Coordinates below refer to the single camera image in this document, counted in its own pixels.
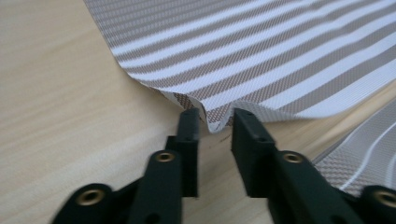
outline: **striped cloth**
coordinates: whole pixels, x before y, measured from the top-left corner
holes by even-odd
[[[210,132],[323,118],[396,78],[395,1],[85,0],[120,66]]]
[[[367,185],[396,189],[396,100],[314,163],[334,187],[356,196]]]

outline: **brass ring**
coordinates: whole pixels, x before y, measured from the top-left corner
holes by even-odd
[[[378,190],[374,193],[374,196],[382,204],[389,207],[396,208],[396,195],[384,190]]]
[[[81,193],[76,202],[79,205],[89,206],[102,201],[105,198],[105,193],[101,189],[89,189],[83,193]]]
[[[175,155],[169,152],[163,152],[157,155],[157,157],[155,158],[157,161],[161,161],[161,162],[168,162],[168,161],[172,161],[175,158]]]
[[[303,158],[297,154],[293,153],[286,153],[283,155],[283,159],[288,162],[292,163],[300,163],[303,161]]]

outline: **woven fabric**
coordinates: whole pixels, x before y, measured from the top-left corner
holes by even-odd
[[[395,1],[85,0],[120,66],[220,131],[323,118],[396,78]]]
[[[396,189],[396,100],[314,163],[334,187],[356,196],[367,185]]]

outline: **wood grain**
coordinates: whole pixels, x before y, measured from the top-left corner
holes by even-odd
[[[280,149],[315,158],[396,97],[396,82],[327,119],[267,123]],[[82,1],[0,2],[0,222],[49,223],[75,189],[119,189],[175,133],[181,108],[129,78]],[[200,195],[184,223],[272,223],[245,196],[231,130],[201,126]]]

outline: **wooden surface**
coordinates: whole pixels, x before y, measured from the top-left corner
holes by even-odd
[[[328,119],[265,124],[280,149],[315,158],[396,97],[396,83]],[[181,108],[129,78],[82,1],[0,2],[0,222],[49,223],[79,187],[119,189],[175,133]],[[200,195],[184,223],[272,223],[245,196],[230,129],[201,125]]]

